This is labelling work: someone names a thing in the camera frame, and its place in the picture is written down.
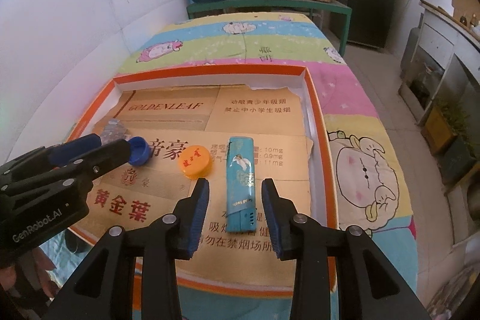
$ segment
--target bedspread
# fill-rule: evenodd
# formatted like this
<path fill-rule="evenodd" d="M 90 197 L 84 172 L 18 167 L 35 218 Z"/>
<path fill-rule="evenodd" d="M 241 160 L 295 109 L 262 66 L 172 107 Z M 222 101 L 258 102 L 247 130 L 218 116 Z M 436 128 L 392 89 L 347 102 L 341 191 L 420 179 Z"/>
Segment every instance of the bedspread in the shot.
<path fill-rule="evenodd" d="M 356 224 L 366 230 L 415 290 L 415 225 L 395 151 L 362 86 L 306 16 L 236 13 L 170 25 L 118 73 L 232 63 L 300 64 L 309 69 L 328 132 L 339 226 Z M 233 298 L 183 287 L 179 294 L 182 312 L 190 320 L 289 317 L 290 301 L 285 299 Z M 332 318 L 337 318 L 335 311 Z"/>

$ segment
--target orange bottle cap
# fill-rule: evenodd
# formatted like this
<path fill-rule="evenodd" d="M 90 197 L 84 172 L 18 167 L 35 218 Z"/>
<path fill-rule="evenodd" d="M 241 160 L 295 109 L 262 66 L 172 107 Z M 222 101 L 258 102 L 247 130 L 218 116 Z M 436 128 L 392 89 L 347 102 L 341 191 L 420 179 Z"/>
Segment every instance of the orange bottle cap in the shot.
<path fill-rule="evenodd" d="M 178 166 L 187 178 L 204 178 L 212 168 L 212 157 L 207 148 L 191 145 L 178 156 Z"/>

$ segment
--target blue lighter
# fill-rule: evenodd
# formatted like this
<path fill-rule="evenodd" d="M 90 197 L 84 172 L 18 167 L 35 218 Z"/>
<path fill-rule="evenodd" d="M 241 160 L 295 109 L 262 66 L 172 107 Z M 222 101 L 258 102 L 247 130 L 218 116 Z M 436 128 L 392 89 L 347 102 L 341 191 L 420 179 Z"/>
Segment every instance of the blue lighter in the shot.
<path fill-rule="evenodd" d="M 254 139 L 231 137 L 226 153 L 226 231 L 257 229 Z"/>

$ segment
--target blue bottle cap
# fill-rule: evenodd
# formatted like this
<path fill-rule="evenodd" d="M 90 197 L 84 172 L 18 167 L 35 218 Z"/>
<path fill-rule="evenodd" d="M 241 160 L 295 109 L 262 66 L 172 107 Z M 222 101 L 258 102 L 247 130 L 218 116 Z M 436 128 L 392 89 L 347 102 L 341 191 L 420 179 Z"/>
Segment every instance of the blue bottle cap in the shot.
<path fill-rule="evenodd" d="M 132 137 L 130 143 L 130 159 L 128 163 L 133 166 L 141 166 L 150 158 L 150 147 L 147 141 L 140 136 Z"/>

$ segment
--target pink sheep cartoon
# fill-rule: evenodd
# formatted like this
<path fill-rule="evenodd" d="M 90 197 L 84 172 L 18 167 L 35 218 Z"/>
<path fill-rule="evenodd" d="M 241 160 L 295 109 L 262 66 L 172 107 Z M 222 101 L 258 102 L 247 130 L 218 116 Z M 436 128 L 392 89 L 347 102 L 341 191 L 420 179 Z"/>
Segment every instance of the pink sheep cartoon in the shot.
<path fill-rule="evenodd" d="M 178 40 L 152 45 L 140 53 L 137 63 L 147 62 L 172 52 L 178 52 L 181 46 L 183 46 L 183 42 Z"/>

